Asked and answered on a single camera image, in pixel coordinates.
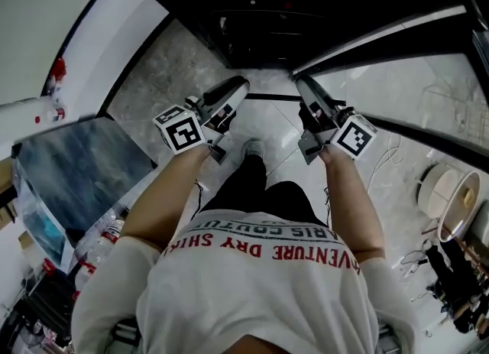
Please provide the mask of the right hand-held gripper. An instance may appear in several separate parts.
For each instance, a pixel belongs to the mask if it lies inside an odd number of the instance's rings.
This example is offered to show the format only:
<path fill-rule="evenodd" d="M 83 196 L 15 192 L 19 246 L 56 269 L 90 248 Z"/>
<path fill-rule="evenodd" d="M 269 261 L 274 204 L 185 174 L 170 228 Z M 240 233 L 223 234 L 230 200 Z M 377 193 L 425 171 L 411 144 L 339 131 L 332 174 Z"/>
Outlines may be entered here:
<path fill-rule="evenodd" d="M 351 106 L 336 102 L 311 76 L 299 76 L 296 87 L 304 102 L 299 110 L 304 128 L 299 149 L 306 164 L 329 145 L 359 159 L 376 138 L 377 129 Z"/>

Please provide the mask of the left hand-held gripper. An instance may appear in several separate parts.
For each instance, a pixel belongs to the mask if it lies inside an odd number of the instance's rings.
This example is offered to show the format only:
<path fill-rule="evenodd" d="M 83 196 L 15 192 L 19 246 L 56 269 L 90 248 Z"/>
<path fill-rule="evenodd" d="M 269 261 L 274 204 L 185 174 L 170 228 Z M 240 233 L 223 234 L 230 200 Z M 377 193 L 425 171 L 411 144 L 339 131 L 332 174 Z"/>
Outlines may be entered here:
<path fill-rule="evenodd" d="M 233 76 L 204 92 L 202 98 L 189 96 L 184 105 L 171 106 L 152 122 L 174 154 L 206 145 L 221 164 L 234 147 L 229 126 L 249 89 L 247 79 Z"/>

